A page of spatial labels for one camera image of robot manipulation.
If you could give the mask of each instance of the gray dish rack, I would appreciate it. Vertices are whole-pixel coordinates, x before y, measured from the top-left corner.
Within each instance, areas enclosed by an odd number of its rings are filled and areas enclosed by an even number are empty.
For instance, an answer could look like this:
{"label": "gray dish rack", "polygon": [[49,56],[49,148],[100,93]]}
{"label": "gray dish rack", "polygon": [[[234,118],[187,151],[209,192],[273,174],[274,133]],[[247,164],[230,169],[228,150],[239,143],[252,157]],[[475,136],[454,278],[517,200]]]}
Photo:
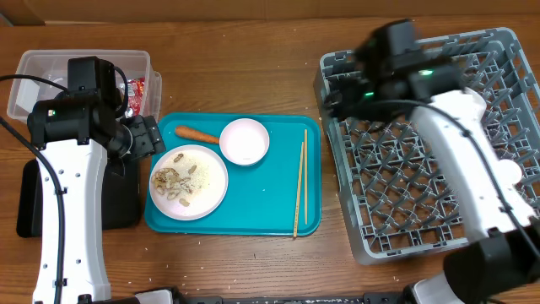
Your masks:
{"label": "gray dish rack", "polygon": [[[430,56],[452,56],[467,86],[487,101],[485,133],[501,159],[521,166],[523,178],[516,188],[539,214],[540,127],[535,113],[540,90],[514,32],[480,30],[419,44]],[[352,53],[324,55],[314,87],[354,258],[362,264],[384,263],[467,244],[458,198],[410,122],[397,121],[369,134],[378,122],[338,122],[322,109],[333,82],[362,77],[354,71]]]}

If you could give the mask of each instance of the chopstick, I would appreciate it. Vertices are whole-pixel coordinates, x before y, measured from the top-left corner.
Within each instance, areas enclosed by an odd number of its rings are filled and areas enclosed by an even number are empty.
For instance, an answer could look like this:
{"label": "chopstick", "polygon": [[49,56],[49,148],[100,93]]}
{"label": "chopstick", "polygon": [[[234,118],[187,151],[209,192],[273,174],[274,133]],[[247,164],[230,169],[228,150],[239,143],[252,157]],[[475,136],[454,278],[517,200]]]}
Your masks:
{"label": "chopstick", "polygon": [[304,215],[307,225],[307,129],[304,130]]}
{"label": "chopstick", "polygon": [[298,189],[296,191],[296,212],[294,213],[294,233],[293,238],[298,235],[298,213],[300,212],[300,193],[302,192],[302,164],[304,163],[304,143],[300,149],[300,165],[298,168]]}

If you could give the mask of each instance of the wooden table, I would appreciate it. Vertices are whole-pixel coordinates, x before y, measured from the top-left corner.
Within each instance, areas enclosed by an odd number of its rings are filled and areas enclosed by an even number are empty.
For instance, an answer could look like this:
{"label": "wooden table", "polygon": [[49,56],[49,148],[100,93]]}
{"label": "wooden table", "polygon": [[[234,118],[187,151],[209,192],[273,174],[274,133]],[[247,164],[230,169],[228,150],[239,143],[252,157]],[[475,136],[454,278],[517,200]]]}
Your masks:
{"label": "wooden table", "polygon": [[[313,79],[321,55],[357,46],[391,19],[283,22],[104,24],[0,28],[0,75],[14,73],[31,49],[136,49],[147,51],[163,76],[161,114],[173,111],[300,114],[318,122]],[[420,17],[423,37],[506,26],[520,39],[540,73],[540,18],[532,16]],[[11,84],[0,84],[6,116]],[[26,126],[11,123],[28,138]],[[322,137],[322,222],[309,237],[188,236],[151,231],[142,221],[103,233],[113,296],[178,285],[188,296],[361,295],[401,290],[441,271],[444,254],[377,266],[357,264],[337,198],[338,182]],[[0,130],[0,299],[28,303],[40,264],[41,239],[15,233],[24,164],[32,158]],[[142,164],[145,180],[149,160]],[[537,303],[540,285],[502,296]]]}

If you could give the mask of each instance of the carrot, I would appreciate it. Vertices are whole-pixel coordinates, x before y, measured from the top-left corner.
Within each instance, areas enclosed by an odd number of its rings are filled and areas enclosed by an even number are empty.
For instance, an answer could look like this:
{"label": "carrot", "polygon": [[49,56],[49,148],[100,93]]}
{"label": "carrot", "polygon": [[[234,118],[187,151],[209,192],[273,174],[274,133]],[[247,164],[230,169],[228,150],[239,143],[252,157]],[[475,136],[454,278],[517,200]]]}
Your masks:
{"label": "carrot", "polygon": [[197,141],[201,141],[204,143],[210,143],[210,144],[219,144],[219,138],[208,135],[206,133],[197,131],[195,129],[186,127],[186,126],[178,126],[175,130],[176,135],[181,138],[187,138],[187,139],[193,139]]}

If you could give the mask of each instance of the teal tray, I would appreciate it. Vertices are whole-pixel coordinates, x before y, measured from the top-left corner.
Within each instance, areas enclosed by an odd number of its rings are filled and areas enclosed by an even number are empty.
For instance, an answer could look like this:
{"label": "teal tray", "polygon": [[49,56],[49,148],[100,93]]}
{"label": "teal tray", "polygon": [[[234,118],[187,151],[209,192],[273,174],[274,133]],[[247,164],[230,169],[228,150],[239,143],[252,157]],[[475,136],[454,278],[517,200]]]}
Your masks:
{"label": "teal tray", "polygon": [[[176,126],[184,125],[218,137],[229,122],[238,118],[257,120],[270,135],[267,154],[253,166],[242,167],[229,162],[217,144],[200,143],[175,135]],[[190,221],[173,220],[162,214],[154,205],[150,193],[147,193],[144,219],[151,229],[169,233],[292,236],[300,147],[306,129],[308,223],[306,225],[304,221],[302,190],[298,235],[308,236],[321,223],[321,130],[311,118],[182,112],[163,117],[158,126],[167,151],[184,144],[200,144],[215,151],[227,166],[229,188],[223,202],[214,212],[199,220]],[[152,168],[164,153],[152,157]]]}

